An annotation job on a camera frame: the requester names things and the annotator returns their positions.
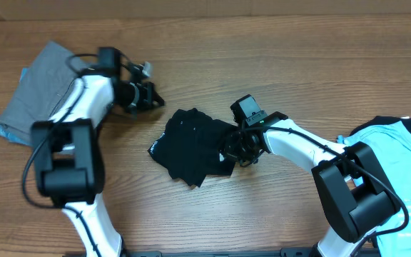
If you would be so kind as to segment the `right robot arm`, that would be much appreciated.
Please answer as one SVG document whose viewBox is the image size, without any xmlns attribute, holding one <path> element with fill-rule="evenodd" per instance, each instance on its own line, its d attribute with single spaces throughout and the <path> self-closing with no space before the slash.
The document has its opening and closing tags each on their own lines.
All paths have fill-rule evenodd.
<svg viewBox="0 0 411 257">
<path fill-rule="evenodd" d="M 320 138 L 285 114 L 267 114 L 251 95 L 230 107 L 238 127 L 223 139 L 222 155 L 245 167 L 263 153 L 281 156 L 313 176 L 328 232 L 309 256 L 376 256 L 363 246 L 378 227 L 407 208 L 373 150 Z"/>
</svg>

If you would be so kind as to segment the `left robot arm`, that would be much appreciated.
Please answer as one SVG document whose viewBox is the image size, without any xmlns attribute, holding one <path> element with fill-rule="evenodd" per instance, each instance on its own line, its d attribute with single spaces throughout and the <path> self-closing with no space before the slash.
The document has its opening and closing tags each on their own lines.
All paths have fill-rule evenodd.
<svg viewBox="0 0 411 257">
<path fill-rule="evenodd" d="M 113 227 L 103 200 L 105 167 L 98 144 L 101 125 L 115 105 L 135 116 L 165 104 L 149 79 L 151 64 L 133 63 L 120 50 L 107 46 L 95 53 L 96 63 L 82 69 L 73 66 L 73 91 L 49 119 L 31 126 L 32 154 L 22 178 L 35 170 L 36 187 L 51 204 L 31 199 L 37 208 L 62 211 L 72 222 L 85 248 L 85 256 L 128 256 L 122 235 Z"/>
</svg>

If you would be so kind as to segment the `black polo shirt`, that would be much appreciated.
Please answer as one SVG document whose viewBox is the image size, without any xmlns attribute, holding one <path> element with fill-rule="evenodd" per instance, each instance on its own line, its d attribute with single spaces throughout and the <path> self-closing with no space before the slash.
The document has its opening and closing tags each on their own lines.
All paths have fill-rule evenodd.
<svg viewBox="0 0 411 257">
<path fill-rule="evenodd" d="M 148 149 L 151 158 L 166 168 L 172 179 L 188 186 L 201 186 L 207 175 L 230 176 L 235 162 L 223 157 L 223 139 L 236 126 L 205 113 L 179 109 L 168 120 L 165 131 Z"/>
</svg>

